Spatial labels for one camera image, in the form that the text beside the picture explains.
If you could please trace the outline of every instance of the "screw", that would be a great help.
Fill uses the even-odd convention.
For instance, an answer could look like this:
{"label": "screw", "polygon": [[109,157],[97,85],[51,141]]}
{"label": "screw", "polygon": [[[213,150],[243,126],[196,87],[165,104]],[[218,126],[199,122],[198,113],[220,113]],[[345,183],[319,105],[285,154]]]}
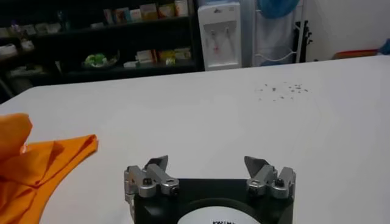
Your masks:
{"label": "screw", "polygon": [[277,187],[284,187],[285,186],[285,182],[282,179],[278,178],[278,179],[275,180],[275,186],[277,186]]}
{"label": "screw", "polygon": [[147,186],[152,185],[152,179],[150,179],[150,178],[144,178],[144,180],[142,181],[142,183],[143,183],[144,185],[147,185]]}
{"label": "screw", "polygon": [[177,196],[179,194],[180,189],[178,187],[172,187],[170,193],[172,196]]}

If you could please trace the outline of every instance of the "table surface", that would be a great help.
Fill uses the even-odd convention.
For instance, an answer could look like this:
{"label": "table surface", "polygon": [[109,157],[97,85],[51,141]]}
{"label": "table surface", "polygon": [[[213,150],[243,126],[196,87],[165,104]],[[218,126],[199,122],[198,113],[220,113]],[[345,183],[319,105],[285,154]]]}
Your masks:
{"label": "table surface", "polygon": [[292,167],[298,224],[390,223],[387,56],[43,86],[15,112],[29,142],[99,139],[41,223],[132,223],[123,170],[162,155],[177,178],[248,178],[246,155]]}

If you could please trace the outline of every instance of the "shelf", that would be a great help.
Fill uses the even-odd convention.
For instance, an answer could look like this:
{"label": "shelf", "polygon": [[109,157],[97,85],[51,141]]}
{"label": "shelf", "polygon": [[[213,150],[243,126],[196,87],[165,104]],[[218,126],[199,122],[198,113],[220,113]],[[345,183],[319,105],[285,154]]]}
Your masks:
{"label": "shelf", "polygon": [[167,69],[189,69],[195,68],[195,62],[192,60],[178,60],[174,65],[166,65],[165,63],[148,63],[143,64],[135,68],[124,68],[123,66],[118,65],[117,67],[106,69],[106,70],[87,70],[87,71],[73,71],[64,74],[64,76],[68,77],[80,77],[80,76],[89,76],[89,75],[118,75],[125,74],[129,76],[134,76],[131,74],[141,74],[144,72],[151,71],[162,71]]}
{"label": "shelf", "polygon": [[174,65],[158,63],[141,65],[136,68],[123,68],[121,65],[118,65],[107,70],[72,71],[63,73],[62,75],[35,75],[28,79],[34,82],[35,85],[53,85],[170,75],[196,71],[197,68],[194,61],[179,60]]}
{"label": "shelf", "polygon": [[133,22],[133,23],[107,25],[104,27],[97,27],[97,28],[90,28],[89,27],[89,28],[70,30],[70,31],[59,32],[59,33],[37,34],[35,36],[32,36],[32,38],[66,37],[66,36],[73,36],[73,35],[79,35],[79,34],[84,34],[84,33],[106,32],[106,31],[119,30],[119,29],[129,29],[132,27],[139,27],[139,26],[149,26],[149,25],[153,25],[153,24],[183,23],[183,22],[188,22],[188,21],[189,21],[188,16],[180,16],[180,17],[172,17],[172,18],[165,18],[165,19],[139,21],[139,22]]}

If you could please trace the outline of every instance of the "orange towel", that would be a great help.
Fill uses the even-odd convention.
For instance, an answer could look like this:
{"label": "orange towel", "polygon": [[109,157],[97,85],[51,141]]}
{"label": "orange towel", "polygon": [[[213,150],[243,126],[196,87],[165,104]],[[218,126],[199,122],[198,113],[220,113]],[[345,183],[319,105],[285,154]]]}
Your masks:
{"label": "orange towel", "polygon": [[95,135],[31,143],[26,114],[0,116],[0,222],[38,223],[59,183],[96,151]]}

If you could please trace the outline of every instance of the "product box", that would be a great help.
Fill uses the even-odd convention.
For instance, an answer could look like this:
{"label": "product box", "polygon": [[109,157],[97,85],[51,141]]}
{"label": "product box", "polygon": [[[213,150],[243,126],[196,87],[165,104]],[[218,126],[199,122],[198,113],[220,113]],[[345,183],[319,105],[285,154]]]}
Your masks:
{"label": "product box", "polygon": [[35,34],[37,34],[37,31],[35,30],[34,25],[32,25],[32,24],[25,25],[25,26],[22,27],[22,29],[26,31],[27,35],[35,35]]}
{"label": "product box", "polygon": [[136,59],[140,64],[144,63],[156,63],[156,51],[155,50],[146,50],[146,51],[138,51],[136,53]]}
{"label": "product box", "polygon": [[107,24],[112,25],[114,24],[114,19],[112,18],[112,11],[111,9],[105,9],[103,10],[105,20],[107,20]]}
{"label": "product box", "polygon": [[159,51],[158,57],[160,61],[165,61],[169,58],[175,58],[175,51],[174,50]]}
{"label": "product box", "polygon": [[165,4],[158,7],[158,17],[160,19],[175,17],[175,4]]}
{"label": "product box", "polygon": [[131,22],[130,10],[129,8],[119,8],[115,10],[115,21],[116,23],[126,23]]}
{"label": "product box", "polygon": [[140,9],[132,9],[130,10],[130,17],[132,22],[137,22],[142,20],[141,10]]}
{"label": "product box", "polygon": [[179,60],[189,60],[191,59],[191,49],[186,48],[176,48],[175,49],[175,58]]}
{"label": "product box", "polygon": [[141,5],[142,20],[158,19],[156,4]]}
{"label": "product box", "polygon": [[48,33],[48,24],[47,23],[38,23],[35,25],[35,30],[38,34],[47,34]]}
{"label": "product box", "polygon": [[188,16],[187,0],[175,0],[176,16]]}

